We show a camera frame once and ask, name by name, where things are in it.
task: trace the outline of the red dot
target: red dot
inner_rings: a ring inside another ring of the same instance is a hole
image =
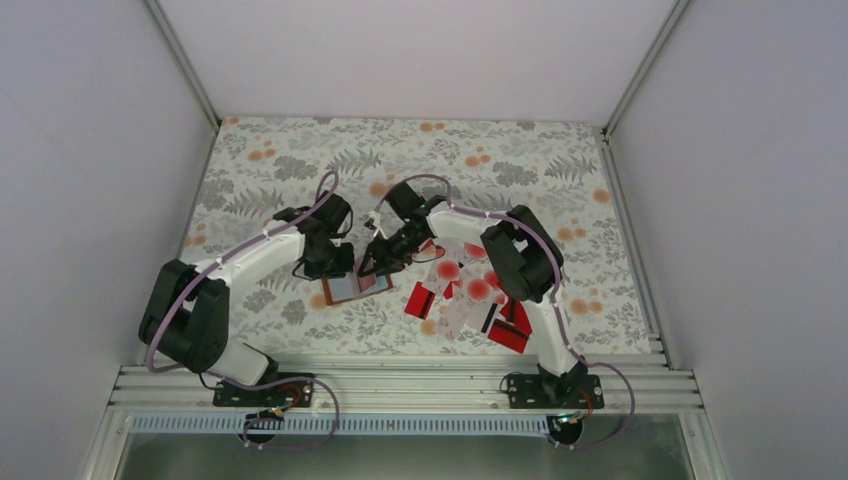
[[[444,261],[439,264],[436,271],[439,272],[439,277],[442,279],[453,280],[459,276],[459,265],[456,262]]]
[[[501,289],[501,284],[498,282],[498,276],[495,275],[495,272],[493,272],[492,270],[486,272],[486,274],[483,275],[483,279],[486,280],[486,283],[488,283],[490,287],[496,288],[498,290]]]
[[[486,250],[484,250],[483,247],[478,247],[477,245],[466,243],[465,254],[471,258],[484,258],[486,256]]]
[[[479,278],[471,280],[468,282],[468,295],[474,300],[483,300],[489,296],[489,286]]]

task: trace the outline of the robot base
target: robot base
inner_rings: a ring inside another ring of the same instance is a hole
[[[315,375],[311,373],[278,372],[277,378],[272,379],[272,381],[291,377],[315,378]],[[300,399],[292,407],[307,408],[312,405],[312,392],[315,386],[312,382],[307,381],[296,381],[279,387],[256,391],[242,390],[230,383],[221,382],[215,386],[215,397],[212,399],[212,404],[216,407],[279,407],[287,405],[289,399],[293,398],[294,392],[290,386],[297,387],[300,391]]]
[[[580,379],[574,393],[565,399],[551,399],[542,388],[542,376],[510,373],[506,376],[506,393],[509,395],[509,408],[541,410],[541,409],[587,409],[589,405],[580,392],[589,396],[592,408],[604,408],[604,392],[601,389],[601,379],[597,375],[586,375]]]

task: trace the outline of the metal frame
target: metal frame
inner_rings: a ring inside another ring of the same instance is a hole
[[[200,82],[200,78],[191,66],[191,62],[183,50],[180,40],[177,38],[177,34],[174,32],[173,27],[171,27],[171,22],[168,21],[168,15],[165,14],[165,10],[163,10],[162,5],[159,4],[159,0],[144,0],[144,4],[150,12],[153,23],[156,24],[159,31],[162,33],[162,36],[165,38],[165,42],[167,42],[168,48],[174,55],[174,60],[177,61],[177,65],[183,72],[183,76],[185,76],[185,79],[194,94],[194,98],[203,110],[203,114],[206,115],[206,119],[209,121],[212,129],[215,130],[215,133],[218,133],[218,129],[221,124],[221,117],[218,116],[214,107],[212,107],[209,95],[206,94],[206,90],[204,90],[203,84]]]
[[[83,469],[83,480],[112,480],[117,478],[127,437],[132,425],[132,413],[107,410],[100,420],[94,445]]]
[[[726,480],[727,475],[706,413],[680,414],[680,426],[696,480]]]
[[[662,342],[652,336],[651,345],[651,354],[588,360],[611,360],[622,369],[635,389],[637,414],[679,415],[696,478],[723,479],[694,374],[669,370]],[[333,387],[347,422],[346,433],[340,434],[532,435],[542,416],[570,413],[509,408],[500,381],[510,371],[532,372],[532,356],[276,355],[275,359],[281,370],[312,372]],[[591,373],[601,377],[607,403],[595,414],[625,414],[630,405],[623,382],[605,369]],[[256,410],[218,408],[211,399],[212,393],[187,370],[151,374],[143,366],[122,367],[83,478],[116,478],[130,432],[232,433],[240,424],[234,419]],[[329,396],[318,390],[312,407],[290,413],[294,423],[288,431],[284,426],[270,429],[286,434],[325,431],[332,411]],[[420,425],[427,421],[430,426]],[[395,431],[395,425],[414,422],[419,426],[406,433]],[[469,425],[476,430],[463,433]]]
[[[630,79],[630,83],[627,84],[627,88],[624,89],[621,99],[619,99],[609,121],[604,127],[604,133],[607,135],[612,135],[616,127],[618,127],[618,122],[621,121],[621,117],[624,116],[624,112],[630,105],[631,100],[633,100],[633,96],[639,90],[639,87],[642,86],[642,82],[645,80],[648,72],[651,71],[651,68],[653,68],[657,57],[660,52],[662,52],[666,43],[668,43],[669,38],[672,33],[674,33],[674,30],[680,24],[680,19],[683,17],[683,14],[686,12],[686,9],[691,3],[692,0],[677,0],[677,2],[675,2],[675,4],[671,7],[671,10],[669,10],[668,16],[665,18],[660,31],[657,32],[656,38],[654,38],[653,43],[651,43],[651,46],[648,48],[648,52],[639,64],[639,68],[636,69],[636,73],[633,74],[633,78]]]
[[[639,236],[633,225],[631,216],[631,208],[627,199],[629,193],[624,188],[621,181],[621,174],[615,162],[613,155],[613,146],[611,138],[605,135],[601,128],[594,128],[595,142],[598,144],[598,149],[601,155],[601,162],[604,165],[604,173],[607,177],[607,184],[610,187],[610,193],[613,196],[613,205],[615,213],[618,216],[619,225],[621,226],[621,235],[624,240],[624,247],[627,251],[627,258],[630,262],[630,270],[633,274],[633,281],[636,284],[636,293],[639,298],[639,303],[642,307],[642,312],[645,315],[645,320],[648,322],[648,327],[652,333],[657,334],[662,339],[663,351],[665,353],[668,367],[672,370],[681,368],[682,357],[671,334],[667,317],[662,314],[662,304],[657,301],[653,288],[651,287],[652,269],[651,263],[646,258],[642,248],[639,246]]]

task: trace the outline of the black mounting bracket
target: black mounting bracket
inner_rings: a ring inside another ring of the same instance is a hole
[[[315,378],[312,373],[277,372],[276,378],[268,381],[282,380],[292,377]],[[313,382],[298,380],[280,385],[279,387],[266,388],[263,390],[244,390],[228,382],[220,382],[215,386],[215,397],[212,405],[216,407],[255,407],[271,408],[288,405],[294,400],[294,389],[300,390],[300,399],[291,407],[307,408],[312,405],[312,392],[315,386]]]
[[[565,398],[551,398],[545,391],[542,375],[510,373],[506,376],[505,393],[509,396],[509,408],[526,410],[604,408],[604,392],[597,375],[584,375]]]
[[[303,247],[303,256],[295,267],[296,272],[303,265],[303,275],[296,276],[306,280],[318,280],[322,278],[342,278],[351,271],[354,266],[353,244],[344,242],[336,245],[333,240],[344,238],[347,234],[339,232],[345,219],[350,217],[353,225],[353,211],[350,204],[344,198],[324,191],[318,198],[329,195],[327,201],[308,218],[304,218],[297,225],[298,232],[306,237]],[[309,207],[286,208],[275,213],[274,220],[292,222],[294,219],[308,210]]]

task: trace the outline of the floral tablecloth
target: floral tablecloth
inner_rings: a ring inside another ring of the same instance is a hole
[[[363,227],[367,213],[409,175],[447,176],[458,204],[491,211],[529,206],[563,251],[568,281],[562,304],[582,351],[650,351],[598,148],[586,124],[226,118],[183,260],[237,245],[284,206],[310,205],[328,168],[339,171],[337,193],[353,207],[356,222],[347,240],[358,255],[371,234]],[[426,180],[413,187],[425,198],[442,192]],[[470,329],[448,340],[436,335],[433,320],[403,312],[428,265],[393,275],[389,291],[336,306],[326,304],[320,282],[294,278],[292,267],[279,267],[244,297],[231,299],[234,338],[267,353],[514,353]]]

